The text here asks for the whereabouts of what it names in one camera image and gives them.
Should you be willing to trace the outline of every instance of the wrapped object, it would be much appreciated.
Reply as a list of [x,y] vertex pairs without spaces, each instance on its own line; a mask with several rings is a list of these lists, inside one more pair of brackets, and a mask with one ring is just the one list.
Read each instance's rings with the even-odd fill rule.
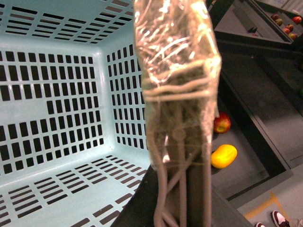
[[[221,69],[211,20],[200,0],[135,0],[134,11],[147,146],[159,181],[154,225],[210,227],[210,156]],[[200,211],[192,214],[195,200]]]

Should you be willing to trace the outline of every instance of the fruit tray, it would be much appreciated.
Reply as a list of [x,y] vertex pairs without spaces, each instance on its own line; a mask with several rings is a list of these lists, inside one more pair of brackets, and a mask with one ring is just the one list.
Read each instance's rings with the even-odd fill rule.
[[289,43],[288,39],[285,39],[283,35],[277,33],[268,25],[246,1],[235,0],[215,28],[215,31]]
[[299,15],[283,11],[279,8],[257,1],[264,12],[275,22],[280,29],[285,32],[292,40],[297,39],[303,34],[302,18]]

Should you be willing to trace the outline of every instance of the yellow mango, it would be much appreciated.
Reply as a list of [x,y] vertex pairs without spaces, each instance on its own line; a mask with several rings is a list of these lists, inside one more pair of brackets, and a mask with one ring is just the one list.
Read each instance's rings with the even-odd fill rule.
[[237,154],[237,149],[233,145],[223,144],[212,153],[212,165],[218,169],[226,168],[235,160]]

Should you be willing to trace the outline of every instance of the person's foot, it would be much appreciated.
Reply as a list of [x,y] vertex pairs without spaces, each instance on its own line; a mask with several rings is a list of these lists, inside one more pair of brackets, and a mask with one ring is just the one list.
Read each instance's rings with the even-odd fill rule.
[[289,222],[278,211],[274,210],[271,213],[271,217],[277,227],[289,227]]
[[263,225],[261,222],[258,222],[255,227],[265,227],[265,225]]

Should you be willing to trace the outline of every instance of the basket floor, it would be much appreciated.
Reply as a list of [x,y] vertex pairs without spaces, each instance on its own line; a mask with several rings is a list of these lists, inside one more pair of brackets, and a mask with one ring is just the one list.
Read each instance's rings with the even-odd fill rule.
[[110,226],[139,186],[148,163],[106,154],[34,180],[4,186],[0,227]]

